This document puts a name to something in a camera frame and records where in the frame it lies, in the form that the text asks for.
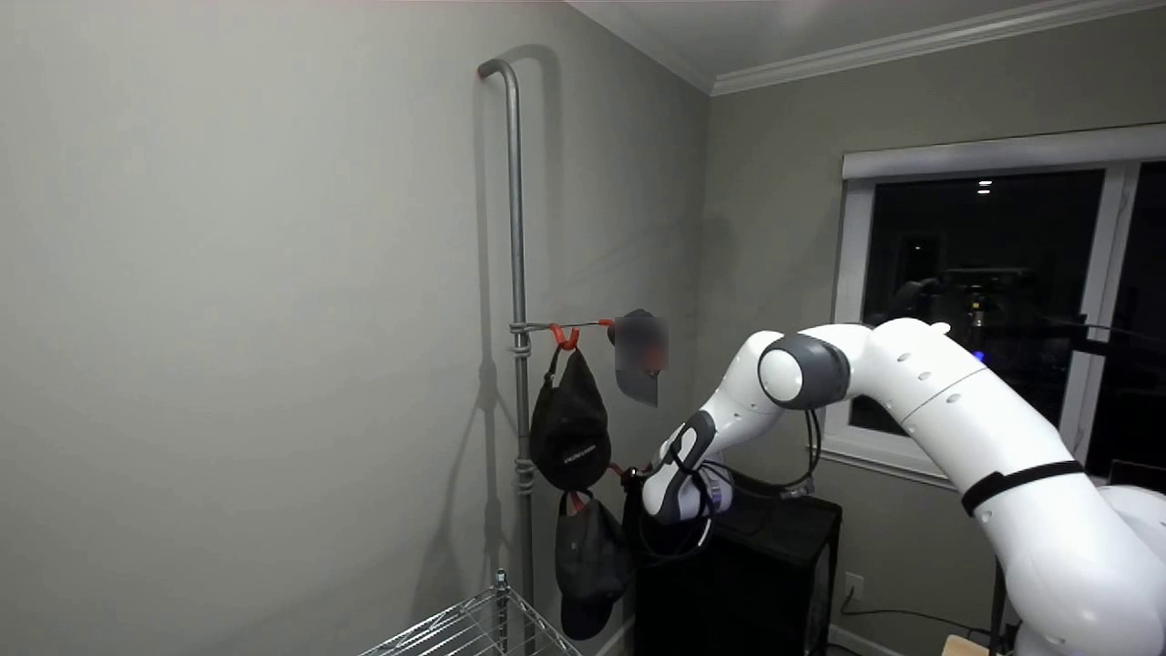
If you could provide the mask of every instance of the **white wall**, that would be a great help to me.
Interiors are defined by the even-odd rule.
[[[584,341],[642,458],[693,405],[693,88],[561,5],[0,6],[0,652],[358,652],[517,569],[503,52],[529,313],[670,330],[658,409]]]
[[[701,378],[758,325],[832,322],[840,234],[840,156],[851,150],[1084,131],[1166,120],[1166,12],[911,59],[769,92],[709,111]],[[749,472],[800,467],[800,425],[735,456]],[[821,497],[844,508],[840,563],[867,606],[988,625],[990,554],[953,493],[828,461]],[[941,652],[952,625],[867,617],[844,625],[901,652]]]

